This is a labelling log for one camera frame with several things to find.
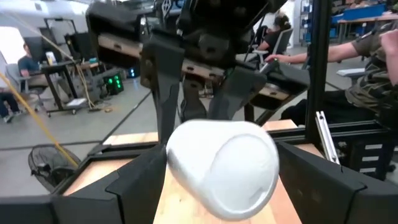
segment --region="man sitting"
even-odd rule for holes
[[[29,73],[40,71],[39,63],[35,62],[30,54],[29,47],[24,44],[26,55],[18,60],[18,67],[23,77],[28,77]],[[29,85],[48,86],[47,80],[44,75],[37,75],[28,80]]]
[[[347,90],[326,91],[323,108],[329,123],[344,123],[374,119],[379,102],[391,94],[398,84],[398,21],[380,27],[359,39],[329,48],[328,61],[338,62],[358,56],[371,57],[365,76]],[[307,54],[294,56],[270,55],[285,63],[304,63]],[[305,124],[307,100],[287,108],[282,119],[291,119],[297,125]]]
[[[32,54],[30,53],[29,47],[27,44],[24,44],[24,50],[26,52],[26,55],[23,56],[21,59],[18,60],[18,68],[23,77],[29,77],[30,73],[38,72],[40,71],[39,68],[39,63],[35,62],[34,59],[32,58]],[[32,78],[28,79],[27,84],[29,86],[48,86],[49,83],[47,82],[47,79],[45,78],[45,75],[34,75]],[[65,90],[67,88],[60,88],[58,86],[59,90],[59,97],[63,102],[68,102],[69,97],[66,94]]]
[[[4,104],[10,106],[12,114],[9,114],[8,108]],[[22,112],[19,110],[18,103],[14,98],[14,95],[9,92],[6,83],[2,78],[0,78],[0,116],[5,123],[10,123],[14,116],[20,115]]]

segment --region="cable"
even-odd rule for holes
[[[10,84],[9,80],[6,78],[6,76],[0,72],[0,78],[7,84],[8,88],[11,90],[11,92],[18,98],[18,100],[25,106],[25,108],[28,110],[30,115],[35,119],[36,123],[40,126],[40,128],[43,130],[44,134],[54,143],[55,148],[58,149],[66,158],[67,160],[73,164],[75,167],[78,167],[78,164],[76,161],[74,161],[69,154],[63,149],[63,147],[55,140],[55,138],[50,134],[50,131],[45,127],[44,123],[42,120],[37,116],[36,112],[29,106],[28,103],[21,97],[21,95],[18,93],[18,91]]]

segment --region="wooden platform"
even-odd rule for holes
[[[264,125],[264,129],[291,129],[296,125],[290,120],[271,121]],[[157,133],[124,134],[109,137],[104,144],[118,145],[137,142],[157,141]],[[320,156],[318,150],[311,144],[298,146],[299,148]],[[108,175],[112,171],[130,162],[130,159],[116,161],[92,162],[80,177],[71,185],[64,195],[87,186],[88,184]],[[196,201],[174,179],[167,169],[162,195],[155,216],[154,224],[301,224],[301,221],[287,195],[283,183],[278,181],[271,201],[256,216],[241,222],[226,222],[214,217]]]

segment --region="workbench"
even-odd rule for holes
[[[291,120],[270,121],[263,128],[265,130],[291,129],[296,125]],[[157,133],[124,134],[110,136],[104,144],[134,144],[138,142],[157,141]],[[297,146],[305,151],[321,156],[315,146],[311,144]],[[108,175],[112,171],[127,164],[132,159],[94,161],[80,174],[80,176],[63,193],[70,195],[77,190],[91,184],[92,182]],[[301,224],[301,221],[287,195],[285,187],[279,180],[271,201],[256,216],[241,222],[225,222],[217,219],[196,201],[180,184],[173,178],[170,171],[166,170],[162,195],[160,196],[154,224]]]
[[[349,24],[366,23],[366,22],[376,22],[377,23],[377,22],[382,22],[382,21],[393,21],[393,20],[397,20],[397,19],[398,19],[398,14],[392,14],[390,12],[385,12],[383,15],[377,16],[377,17],[367,17],[367,18],[355,19],[353,21],[346,21],[344,19],[339,20],[338,21],[338,30],[339,30],[338,43],[339,44],[343,43],[346,33],[347,33],[347,26]]]
[[[63,78],[65,78],[68,83],[68,86],[69,86],[69,89],[70,89],[73,99],[78,99],[77,93],[75,90],[75,86],[73,85],[73,82],[72,82],[72,77],[68,70],[68,67],[74,67],[74,66],[75,66],[74,61],[69,60],[66,62],[59,62],[55,65],[44,65],[40,68],[39,72],[35,72],[35,74],[30,74],[32,76],[44,74],[45,79],[47,80],[47,83],[49,84],[49,88],[51,90],[51,93],[55,100],[55,104],[58,109],[57,110],[47,110],[48,117],[51,117],[51,113],[60,112],[60,111],[72,111],[72,113],[75,114],[76,110],[79,109],[79,108],[75,108],[75,107],[68,108],[68,107],[64,107],[62,105],[61,99],[60,99],[60,97],[55,89],[54,83],[50,77],[50,75],[52,75],[54,73],[63,74]]]

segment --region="concrete floor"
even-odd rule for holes
[[[303,48],[298,48],[291,49],[289,53],[297,54],[305,51]],[[359,67],[364,67],[360,58],[346,60],[341,64],[330,63],[326,79],[341,89],[348,88],[351,82],[347,78],[339,77],[336,72],[340,69]],[[149,92],[148,89],[141,87],[137,80],[126,81],[124,87],[125,90],[122,93],[109,101],[113,108],[111,113],[88,113],[87,110],[81,110],[76,115],[54,113],[51,118],[48,118],[45,114],[40,114],[40,117],[54,137],[61,143],[100,141]],[[326,86],[326,90],[334,90],[334,88]],[[296,104],[305,96],[306,94],[303,94],[298,97],[291,102],[291,105]],[[256,116],[259,116],[261,112],[260,109],[256,109]],[[280,113],[277,113],[272,119],[279,119],[279,116]],[[239,111],[234,119],[242,120],[243,118],[243,112]],[[155,110],[151,97],[146,99],[114,134],[149,131],[156,131]],[[0,142],[0,197],[47,194],[48,192],[35,177],[30,176],[30,169],[27,164],[30,146],[50,143],[32,117],[25,115],[16,118],[12,124],[0,123]],[[95,144],[82,144],[67,146],[66,148],[83,159],[94,146]],[[10,147],[26,148],[13,151],[6,149]]]

